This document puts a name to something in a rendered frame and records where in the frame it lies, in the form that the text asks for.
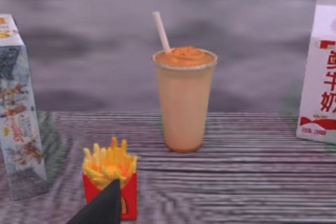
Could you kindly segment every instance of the gray wall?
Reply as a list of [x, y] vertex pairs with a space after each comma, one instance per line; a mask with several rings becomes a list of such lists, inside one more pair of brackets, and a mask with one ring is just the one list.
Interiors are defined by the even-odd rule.
[[28, 47], [39, 110], [157, 111], [150, 61], [171, 46], [216, 52], [210, 111], [296, 111], [315, 0], [0, 0]]

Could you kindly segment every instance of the plastic cup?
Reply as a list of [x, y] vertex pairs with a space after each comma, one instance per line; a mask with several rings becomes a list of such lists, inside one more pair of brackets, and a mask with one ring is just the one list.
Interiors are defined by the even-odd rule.
[[172, 67], [156, 61], [163, 134], [166, 146], [179, 153], [194, 152], [202, 145], [214, 67], [218, 57], [206, 65]]

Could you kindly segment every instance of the straw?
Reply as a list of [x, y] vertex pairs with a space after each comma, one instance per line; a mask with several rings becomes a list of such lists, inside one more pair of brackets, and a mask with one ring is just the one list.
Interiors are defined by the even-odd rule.
[[169, 42], [167, 39], [167, 35], [166, 32], [164, 31], [164, 27], [163, 27], [163, 23], [161, 20], [161, 16], [160, 16], [160, 12], [153, 12], [153, 17], [154, 17], [154, 21], [156, 24], [156, 28], [159, 32], [159, 36], [160, 36], [160, 40], [161, 40], [161, 44], [163, 46], [163, 50], [166, 54], [170, 53], [170, 46], [169, 46]]

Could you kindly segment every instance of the milk carton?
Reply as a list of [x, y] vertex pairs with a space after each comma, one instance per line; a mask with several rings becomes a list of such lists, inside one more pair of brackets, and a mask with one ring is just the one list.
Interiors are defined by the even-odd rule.
[[0, 14], [0, 144], [13, 200], [47, 191], [26, 47], [11, 15]]
[[336, 143], [336, 0], [317, 0], [297, 137]]

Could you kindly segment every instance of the wooden table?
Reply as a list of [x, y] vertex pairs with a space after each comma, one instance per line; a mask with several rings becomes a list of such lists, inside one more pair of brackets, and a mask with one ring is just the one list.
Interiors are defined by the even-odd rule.
[[85, 204], [82, 148], [108, 145], [112, 134], [139, 156], [135, 223], [336, 223], [336, 147], [296, 139], [295, 116], [209, 114], [204, 144], [192, 154], [165, 148], [157, 113], [39, 118], [52, 187], [11, 201], [1, 163], [1, 224], [65, 223]]

